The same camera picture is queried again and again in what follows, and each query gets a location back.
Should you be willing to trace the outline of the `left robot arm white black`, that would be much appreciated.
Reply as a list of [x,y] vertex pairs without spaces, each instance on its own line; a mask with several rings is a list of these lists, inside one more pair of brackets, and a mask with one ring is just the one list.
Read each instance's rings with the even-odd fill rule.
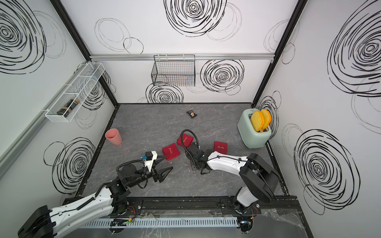
[[98,218],[121,214],[129,209],[130,188],[153,178],[163,182],[173,167],[157,170],[165,156],[149,153],[141,159],[116,167],[117,177],[102,183],[97,191],[66,205],[49,209],[46,205],[34,211],[17,232],[20,238],[63,238]]

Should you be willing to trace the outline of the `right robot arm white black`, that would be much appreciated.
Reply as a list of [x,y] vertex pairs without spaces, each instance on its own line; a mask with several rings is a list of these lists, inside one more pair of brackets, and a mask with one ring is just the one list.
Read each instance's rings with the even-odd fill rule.
[[202,175],[211,171],[224,171],[242,179],[245,186],[233,198],[238,213],[245,213],[258,201],[269,203],[277,199],[274,192],[279,184],[280,174],[258,154],[239,157],[214,150],[203,151],[196,134],[189,129],[181,132],[180,142],[186,157]]

